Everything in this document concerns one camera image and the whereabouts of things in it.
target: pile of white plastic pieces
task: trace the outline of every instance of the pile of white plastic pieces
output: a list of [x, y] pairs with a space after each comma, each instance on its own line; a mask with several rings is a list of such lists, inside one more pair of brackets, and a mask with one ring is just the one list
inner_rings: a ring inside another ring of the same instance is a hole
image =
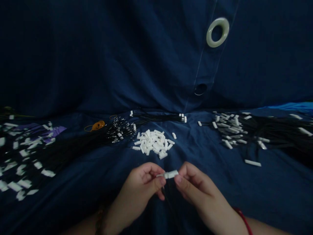
[[[173, 138], [176, 139], [175, 133], [172, 133], [172, 135]], [[135, 142], [135, 146], [133, 146], [132, 149], [141, 150], [141, 152], [147, 156], [150, 154], [150, 151], [153, 151], [159, 155], [160, 159], [165, 158], [167, 156], [167, 151], [169, 151], [175, 144], [174, 141], [165, 138], [164, 132], [157, 130], [147, 130], [146, 132], [141, 133], [141, 135], [138, 133], [137, 139], [138, 141]]]

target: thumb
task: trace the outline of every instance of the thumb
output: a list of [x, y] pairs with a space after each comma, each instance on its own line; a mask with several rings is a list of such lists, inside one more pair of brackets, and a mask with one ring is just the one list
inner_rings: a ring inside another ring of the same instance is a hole
[[189, 197], [196, 207], [201, 207], [201, 204], [206, 199], [206, 195], [181, 175], [175, 176], [174, 179], [178, 190]]
[[166, 179], [162, 176], [156, 177], [147, 184], [147, 196], [149, 199], [166, 184]]

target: white plastic connector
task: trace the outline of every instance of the white plastic connector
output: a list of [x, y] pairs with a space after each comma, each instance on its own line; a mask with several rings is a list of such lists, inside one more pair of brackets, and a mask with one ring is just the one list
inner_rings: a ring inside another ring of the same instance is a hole
[[262, 149], [264, 149], [264, 150], [267, 149], [267, 147], [263, 144], [262, 141], [258, 140], [258, 144], [260, 145], [260, 147], [261, 147]]
[[54, 177], [55, 176], [55, 173], [53, 171], [49, 171], [49, 170], [46, 170], [46, 169], [43, 169], [41, 171], [41, 173], [45, 176], [48, 176], [48, 177]]
[[10, 189], [13, 189], [14, 191], [18, 192], [18, 191], [21, 191], [23, 188], [21, 186], [19, 186], [17, 183], [15, 182], [10, 182], [8, 185], [7, 185]]
[[214, 128], [217, 129], [216, 123], [215, 123], [215, 122], [212, 122], [212, 124], [213, 124]]
[[175, 144], [175, 142], [171, 141], [170, 139], [168, 139], [167, 142], [169, 142], [170, 144]]
[[221, 126], [221, 127], [231, 127], [230, 125], [227, 125], [227, 124], [224, 124], [224, 123], [218, 123], [217, 124], [218, 126]]
[[231, 135], [231, 138], [241, 138], [243, 135]]
[[18, 141], [13, 142], [13, 149], [18, 149], [19, 148], [19, 143]]
[[245, 140], [237, 140], [238, 143], [247, 144]]
[[225, 140], [224, 143], [225, 143], [225, 145], [226, 145], [229, 149], [232, 149], [232, 146], [231, 146], [231, 144], [228, 142], [228, 140]]
[[9, 188], [8, 188], [8, 186], [7, 186], [7, 183], [6, 182], [4, 182], [4, 181], [2, 181], [2, 180], [0, 180], [0, 190], [2, 191], [2, 192], [4, 192], [4, 191], [7, 191]]
[[250, 164], [250, 165], [255, 165], [255, 166], [261, 166], [261, 163], [250, 161], [250, 160], [245, 160], [245, 163]]
[[300, 117], [299, 115], [296, 114], [289, 114], [290, 116], [293, 116], [294, 118], [297, 118], [299, 120], [303, 119], [302, 117]]
[[231, 139], [231, 137], [228, 136], [228, 135], [222, 135], [222, 137], [224, 137], [224, 138], [226, 138], [226, 139]]
[[167, 150], [170, 150], [172, 147], [173, 147], [173, 144], [170, 144], [170, 145], [167, 147]]
[[265, 138], [261, 138], [261, 137], [259, 137], [258, 139], [259, 139], [260, 141], [262, 141], [262, 142], [270, 143], [270, 140], [269, 140], [269, 139], [265, 139]]
[[298, 127], [301, 133], [307, 134], [308, 136], [312, 136], [313, 134], [302, 127]]
[[5, 143], [6, 143], [6, 138], [5, 137], [1, 137], [0, 138], [0, 147], [4, 146]]
[[34, 166], [39, 170], [40, 168], [42, 168], [42, 164], [41, 162], [35, 162]]

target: dark blue bedsheet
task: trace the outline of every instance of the dark blue bedsheet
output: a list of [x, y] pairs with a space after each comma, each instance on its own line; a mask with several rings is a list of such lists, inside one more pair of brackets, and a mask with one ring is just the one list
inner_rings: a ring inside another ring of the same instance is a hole
[[[259, 115], [285, 115], [288, 111], [258, 109]], [[33, 196], [18, 202], [15, 194], [0, 194], [1, 234], [55, 234], [78, 222], [97, 208], [103, 195], [116, 195], [130, 170], [145, 162], [154, 162], [166, 171], [179, 169], [189, 161], [207, 173], [232, 206], [247, 216], [259, 219], [293, 234], [313, 232], [313, 171], [280, 150], [260, 150], [262, 167], [245, 164], [242, 147], [229, 150], [220, 143], [219, 133], [199, 127], [197, 121], [210, 120], [212, 112], [205, 110], [186, 114], [186, 124], [175, 122], [149, 123], [140, 128], [163, 130], [170, 137], [176, 133], [176, 144], [168, 157], [159, 160], [135, 151], [130, 143], [95, 149], [78, 158], [68, 168]], [[129, 112], [122, 114], [129, 117]], [[68, 129], [59, 138], [83, 133], [83, 127], [108, 119], [108, 115], [88, 116], [73, 113], [51, 120]], [[173, 186], [170, 200], [179, 214], [186, 234], [207, 234], [195, 210]], [[176, 234], [168, 206], [156, 197], [144, 214], [124, 231], [129, 234]]]

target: forearm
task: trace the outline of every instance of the forearm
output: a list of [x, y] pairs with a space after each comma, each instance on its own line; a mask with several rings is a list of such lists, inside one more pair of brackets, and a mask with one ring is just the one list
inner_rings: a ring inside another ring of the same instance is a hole
[[280, 229], [269, 226], [258, 220], [247, 218], [246, 220], [252, 230], [253, 235], [290, 235]]

